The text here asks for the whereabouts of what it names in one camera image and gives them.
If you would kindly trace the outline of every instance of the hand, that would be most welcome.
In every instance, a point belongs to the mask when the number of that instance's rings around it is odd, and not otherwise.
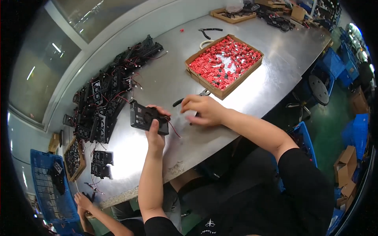
[[[220,125],[227,109],[209,96],[188,95],[181,103],[181,113],[188,110],[199,112],[201,117],[187,116],[196,125]]]
[[[164,116],[171,116],[171,114],[164,110],[160,106],[155,105],[148,105],[147,107],[155,107],[158,112]],[[165,146],[165,138],[162,135],[158,134],[159,130],[159,121],[157,119],[153,119],[150,127],[150,131],[146,131],[146,137],[148,141],[148,149],[150,151],[159,151],[163,152]]]
[[[93,203],[82,193],[75,194],[75,202],[77,204],[77,213],[79,213],[79,207],[89,212],[93,207]]]
[[[85,213],[87,212],[86,209],[80,207],[79,205],[77,206],[77,214],[80,216],[80,217],[83,217],[85,216]]]

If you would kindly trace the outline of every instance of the metal work table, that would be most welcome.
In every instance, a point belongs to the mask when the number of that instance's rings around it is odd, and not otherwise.
[[[185,72],[184,61],[199,51],[199,44],[206,38],[199,28],[222,28],[208,31],[208,36],[218,39],[233,34],[242,41],[264,53],[261,66],[223,101],[213,98],[227,108],[262,118],[278,104],[301,80],[301,75],[316,60],[330,41],[320,29],[294,29],[289,32],[269,26],[264,20],[252,19],[231,25],[219,19],[204,16],[180,25],[153,39],[164,46],[167,55],[151,60],[141,67],[135,77],[143,89],[135,89],[134,99],[142,105],[156,104],[172,113],[171,123],[182,137],[170,128],[164,149],[163,176],[169,181],[202,162],[238,137],[238,134],[223,126],[204,128],[190,126],[180,106],[172,104],[187,94],[198,94],[204,88]],[[87,166],[76,181],[70,183],[72,194],[76,190],[91,192],[84,182],[92,183],[90,153],[95,144],[85,144]],[[94,183],[104,194],[97,194],[95,202],[101,208],[129,200],[138,195],[139,178],[147,153],[144,131],[130,126],[129,105],[118,116],[117,124],[107,151],[113,152],[112,179],[95,177]],[[96,150],[104,150],[98,145]]]

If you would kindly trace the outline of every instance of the forearm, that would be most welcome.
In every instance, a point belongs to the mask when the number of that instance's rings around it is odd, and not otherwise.
[[[147,211],[159,210],[163,205],[163,151],[149,149],[139,181],[138,202],[143,216]]]
[[[93,229],[89,220],[85,217],[85,215],[80,216],[80,223],[83,227],[84,232],[90,233],[92,235],[95,234],[95,230]]]
[[[291,137],[277,126],[232,109],[227,109],[222,124],[272,153],[277,162],[286,150],[298,147]]]
[[[126,226],[113,217],[108,216],[97,207],[92,206],[91,209],[89,209],[89,212],[103,223],[115,236],[134,236],[134,233]]]

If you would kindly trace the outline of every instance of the worker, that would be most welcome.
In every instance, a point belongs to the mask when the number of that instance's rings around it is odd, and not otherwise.
[[[224,125],[274,155],[286,188],[281,193],[274,181],[264,179],[272,173],[264,175],[254,168],[254,159],[246,158],[250,163],[245,165],[243,161],[238,166],[242,169],[249,166],[249,171],[236,171],[223,182],[198,181],[201,177],[189,170],[170,183],[193,212],[201,212],[202,208],[210,211],[187,235],[326,234],[334,208],[333,187],[286,132],[262,119],[226,109],[209,96],[188,95],[181,105],[181,113],[193,110],[201,114],[201,117],[187,116],[189,122]],[[161,107],[154,107],[162,115],[170,116]],[[180,232],[161,207],[165,141],[157,133],[158,123],[153,120],[146,132],[148,151],[139,182],[138,203],[147,236],[179,236]]]
[[[142,217],[138,210],[134,211],[131,208],[130,202],[125,201],[111,207],[115,218],[107,215],[102,210],[97,208],[93,203],[82,193],[75,194],[75,202],[77,204],[77,213],[80,217],[80,223],[84,230],[85,236],[94,236],[95,231],[86,218],[85,213],[90,212],[97,220],[103,223],[110,232],[105,236],[145,236],[144,225]],[[164,202],[163,209],[165,214],[171,219],[172,224],[178,231],[181,230],[181,211],[180,202],[177,193],[170,185],[164,186]]]

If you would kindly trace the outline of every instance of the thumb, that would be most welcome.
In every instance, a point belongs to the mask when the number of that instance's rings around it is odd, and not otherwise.
[[[150,127],[150,133],[157,134],[159,130],[159,121],[157,119],[153,119]]]
[[[210,123],[209,119],[203,117],[186,116],[186,119],[195,125],[209,125]]]

